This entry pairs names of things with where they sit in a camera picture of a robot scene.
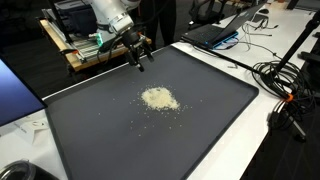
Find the laptop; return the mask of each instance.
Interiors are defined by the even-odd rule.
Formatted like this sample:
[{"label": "laptop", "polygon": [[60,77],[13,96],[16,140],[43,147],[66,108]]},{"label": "laptop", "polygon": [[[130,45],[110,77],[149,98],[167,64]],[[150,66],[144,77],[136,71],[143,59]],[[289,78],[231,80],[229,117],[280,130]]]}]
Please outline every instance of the laptop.
[{"label": "laptop", "polygon": [[214,49],[238,35],[237,30],[264,5],[260,4],[246,9],[235,15],[233,20],[225,28],[207,24],[200,28],[189,31],[181,36],[181,39],[197,46]]}]

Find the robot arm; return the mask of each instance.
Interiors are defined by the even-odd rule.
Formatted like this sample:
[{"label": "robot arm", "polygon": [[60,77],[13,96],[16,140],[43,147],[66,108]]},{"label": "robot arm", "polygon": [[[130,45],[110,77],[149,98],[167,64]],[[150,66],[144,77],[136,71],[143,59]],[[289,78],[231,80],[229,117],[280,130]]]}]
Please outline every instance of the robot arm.
[{"label": "robot arm", "polygon": [[113,42],[119,40],[129,49],[130,54],[126,54],[126,57],[130,65],[137,66],[143,71],[137,55],[140,54],[138,50],[143,49],[149,59],[153,60],[151,48],[134,30],[134,23],[127,12],[138,7],[140,0],[88,0],[87,2],[92,6],[97,18],[99,51],[106,52],[112,49]]}]

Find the desk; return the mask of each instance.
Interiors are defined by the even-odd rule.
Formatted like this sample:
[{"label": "desk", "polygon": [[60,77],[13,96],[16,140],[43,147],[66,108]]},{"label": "desk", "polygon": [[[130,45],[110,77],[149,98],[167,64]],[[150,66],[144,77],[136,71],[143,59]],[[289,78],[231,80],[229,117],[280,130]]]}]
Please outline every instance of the desk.
[{"label": "desk", "polygon": [[[48,36],[52,39],[52,41],[56,44],[56,46],[59,48],[59,50],[64,49],[70,49],[70,47],[67,45],[66,42],[63,41],[63,39],[59,36],[59,34],[54,30],[54,28],[50,25],[50,23],[47,20],[40,20],[41,27],[46,31]],[[118,57],[120,55],[123,55],[128,51],[127,48],[124,46],[120,46],[116,50],[113,50],[111,58]],[[96,64],[99,64],[100,62],[105,62],[108,60],[108,56],[104,55],[100,57],[100,62],[95,57],[93,60],[82,63],[80,59],[74,55],[74,54],[66,54],[66,61],[67,64],[70,65],[74,72],[79,72],[80,70],[89,68],[91,66],[94,66]]]},{"label": "desk", "polygon": [[[312,18],[312,15],[310,16],[309,12],[302,10],[283,11],[270,9],[269,17],[269,25],[278,24],[279,28],[263,30],[263,33],[273,34],[272,37],[252,36],[252,43],[266,46],[277,52],[279,56],[283,56],[303,31],[305,24]],[[230,20],[231,18],[223,20],[220,26],[225,26]],[[239,33],[239,37],[241,37],[243,32],[239,30]],[[315,42],[316,39],[310,36],[298,52],[310,51]],[[175,43],[173,46],[258,87],[250,72],[243,68],[230,69],[228,66],[232,65],[231,63],[201,53],[187,43]],[[252,47],[250,51],[246,52],[246,48],[246,45],[239,44],[228,51],[221,51],[220,53],[250,66],[259,61],[273,60],[272,54],[268,51]],[[293,56],[291,62],[298,67],[301,67],[304,63],[297,56]],[[189,179],[239,179],[268,132],[267,116],[277,102],[277,98],[260,88],[260,94],[257,98],[230,126]],[[41,111],[30,116],[30,118],[46,117],[44,112]],[[4,134],[0,138],[0,168],[12,161],[27,158],[59,179],[67,179],[50,131],[46,131],[46,136],[42,136],[45,139],[41,143],[31,146],[13,133],[13,129],[12,124],[0,129],[0,134]]]}]

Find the monitor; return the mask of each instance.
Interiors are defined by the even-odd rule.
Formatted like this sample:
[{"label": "monitor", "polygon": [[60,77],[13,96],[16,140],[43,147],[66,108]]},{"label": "monitor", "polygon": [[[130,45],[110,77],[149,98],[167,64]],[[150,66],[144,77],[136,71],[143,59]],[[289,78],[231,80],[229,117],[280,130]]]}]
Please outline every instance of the monitor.
[{"label": "monitor", "polygon": [[0,57],[0,127],[46,107]]}]

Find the black mat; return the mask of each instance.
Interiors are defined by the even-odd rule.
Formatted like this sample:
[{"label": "black mat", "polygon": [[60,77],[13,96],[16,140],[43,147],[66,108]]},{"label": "black mat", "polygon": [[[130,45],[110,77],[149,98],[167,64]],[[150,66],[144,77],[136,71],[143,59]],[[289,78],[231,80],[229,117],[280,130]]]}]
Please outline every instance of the black mat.
[{"label": "black mat", "polygon": [[[70,179],[186,178],[258,89],[167,47],[46,100]],[[170,89],[180,111],[146,110],[139,93]]]}]

